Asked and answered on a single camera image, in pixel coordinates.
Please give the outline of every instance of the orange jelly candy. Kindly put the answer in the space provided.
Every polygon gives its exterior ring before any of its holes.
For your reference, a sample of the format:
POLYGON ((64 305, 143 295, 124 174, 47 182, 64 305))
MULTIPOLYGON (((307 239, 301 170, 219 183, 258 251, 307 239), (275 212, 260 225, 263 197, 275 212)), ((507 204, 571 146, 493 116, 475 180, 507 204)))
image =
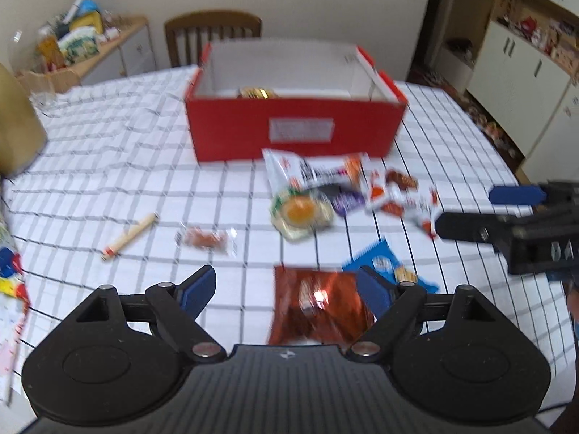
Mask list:
POLYGON ((307 227, 316 217, 317 205, 308 196, 292 197, 282 206, 282 214, 286 221, 295 227, 307 227))

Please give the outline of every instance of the wooden chair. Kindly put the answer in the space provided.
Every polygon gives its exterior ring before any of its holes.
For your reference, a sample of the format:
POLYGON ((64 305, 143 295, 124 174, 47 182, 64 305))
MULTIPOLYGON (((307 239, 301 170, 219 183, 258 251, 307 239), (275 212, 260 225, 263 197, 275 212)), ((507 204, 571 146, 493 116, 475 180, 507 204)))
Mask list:
POLYGON ((168 20, 165 23, 165 37, 167 39, 171 67, 181 66, 177 48, 177 34, 181 31, 185 33, 186 64, 191 65, 193 62, 191 59, 191 42, 189 40, 190 31, 195 32, 197 39, 196 63, 199 63, 203 50, 202 36, 205 31, 209 41, 213 40, 214 33, 218 34, 221 40, 224 40, 225 37, 228 39, 245 38, 246 31, 249 31, 251 37, 261 37, 261 25, 261 19, 253 14, 224 9, 196 11, 168 20))

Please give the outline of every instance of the metal screw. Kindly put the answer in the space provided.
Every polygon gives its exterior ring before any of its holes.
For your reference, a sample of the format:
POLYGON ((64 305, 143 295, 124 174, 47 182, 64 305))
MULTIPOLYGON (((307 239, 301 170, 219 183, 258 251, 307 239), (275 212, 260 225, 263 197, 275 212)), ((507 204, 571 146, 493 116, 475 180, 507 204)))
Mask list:
POLYGON ((199 357, 213 357, 221 352, 221 346, 214 342, 198 342, 193 346, 193 354, 199 357))
POLYGON ((358 356, 373 356, 380 352, 380 346, 371 341, 360 341, 352 346, 352 352, 358 356))

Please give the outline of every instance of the wooden shelf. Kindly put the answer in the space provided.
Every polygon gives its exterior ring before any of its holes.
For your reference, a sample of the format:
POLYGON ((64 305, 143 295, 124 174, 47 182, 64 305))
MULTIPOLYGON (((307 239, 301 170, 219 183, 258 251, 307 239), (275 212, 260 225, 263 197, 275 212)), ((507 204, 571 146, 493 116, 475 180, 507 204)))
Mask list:
POLYGON ((33 72, 25 72, 17 77, 18 81, 28 92, 34 91, 35 86, 49 86, 49 82, 54 86, 57 93, 65 93, 73 86, 80 86, 82 78, 87 76, 99 63, 101 63, 113 50, 120 47, 127 39, 148 24, 145 16, 128 16, 120 19, 117 26, 121 35, 115 40, 100 44, 98 54, 83 62, 75 63, 65 69, 47 74, 39 75, 33 72))

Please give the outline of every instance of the grid pattern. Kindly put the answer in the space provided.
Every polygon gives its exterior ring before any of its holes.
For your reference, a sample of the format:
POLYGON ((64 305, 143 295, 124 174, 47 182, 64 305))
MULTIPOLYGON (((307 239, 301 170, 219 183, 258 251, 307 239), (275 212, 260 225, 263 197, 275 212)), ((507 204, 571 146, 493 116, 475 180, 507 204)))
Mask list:
MULTIPOLYGON (((43 122, 50 142, 29 171, 4 186, 12 232, 23 256, 32 309, 22 335, 22 362, 95 287, 143 292, 180 282, 201 265, 218 275, 215 296, 198 322, 226 349, 266 341, 273 316, 273 265, 339 268, 385 237, 407 266, 442 291, 466 282, 479 288, 542 350, 553 376, 575 358, 561 284, 544 275, 508 276, 502 256, 485 244, 432 242, 411 221, 360 210, 298 244, 284 241, 269 217, 263 162, 195 159, 181 101, 192 68, 76 88, 58 98, 43 122), (105 263, 105 245, 150 212, 158 226, 105 263), (179 223, 234 227, 235 257, 178 247, 179 223)), ((445 210, 529 213, 493 207, 493 184, 514 183, 470 118, 438 89, 400 83, 409 110, 391 153, 374 159, 435 184, 445 210)), ((148 331, 144 324, 133 324, 148 331)), ((431 323, 428 329, 438 328, 431 323)))

